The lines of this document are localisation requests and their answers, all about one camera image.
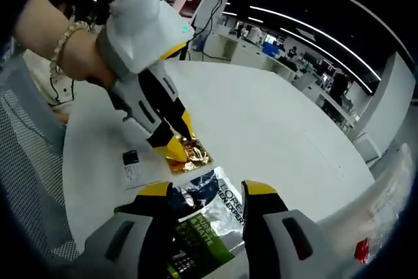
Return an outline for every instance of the gold foil packet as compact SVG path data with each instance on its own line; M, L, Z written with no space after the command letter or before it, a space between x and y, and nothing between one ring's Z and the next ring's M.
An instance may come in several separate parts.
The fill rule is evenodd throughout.
M202 143L192 134L192 139L187 140L181 135L176 135L180 144L183 146L187 155L187 161L176 161L172 158L166 157L167 163L173 174L182 174L203 167L213 162L207 150L204 149Z

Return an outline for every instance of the gray mesh fabric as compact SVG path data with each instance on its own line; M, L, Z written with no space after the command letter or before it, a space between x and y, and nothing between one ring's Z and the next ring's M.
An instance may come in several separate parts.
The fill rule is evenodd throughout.
M78 256L65 211L65 126L47 107L26 64L15 57L0 72L0 184L16 218L52 265Z

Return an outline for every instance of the monitor screen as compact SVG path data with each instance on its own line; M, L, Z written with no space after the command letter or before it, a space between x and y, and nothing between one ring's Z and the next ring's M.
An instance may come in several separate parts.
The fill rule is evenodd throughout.
M175 0L173 8L176 9L183 18L192 20L201 3L202 0Z
M324 72L327 73L329 76L333 76L335 73L335 67L331 65L327 60L323 60L321 64Z
M305 52L303 55L303 59L305 59L307 62L311 63L312 65L315 65L317 63L317 59L313 57L308 52Z

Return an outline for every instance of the white table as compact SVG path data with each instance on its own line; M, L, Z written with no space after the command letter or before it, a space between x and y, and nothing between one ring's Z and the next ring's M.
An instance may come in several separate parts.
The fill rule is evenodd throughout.
M221 166L239 190L243 179L265 182L289 208L318 221L374 181L348 138L278 75L220 63L167 63L196 134L214 165ZM121 153L146 146L133 126L120 122L122 116L101 88L78 89L65 138L63 187L69 225L80 250L114 207L129 203L137 192L120 188ZM145 152L143 163L144 175L175 184L214 166L171 176L161 156Z

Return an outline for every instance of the wrist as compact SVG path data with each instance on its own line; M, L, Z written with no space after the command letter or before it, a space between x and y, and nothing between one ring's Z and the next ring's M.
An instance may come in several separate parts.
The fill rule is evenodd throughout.
M67 76L87 80L109 90L116 75L106 66L95 45L96 37L86 31L77 31L64 46L59 65Z

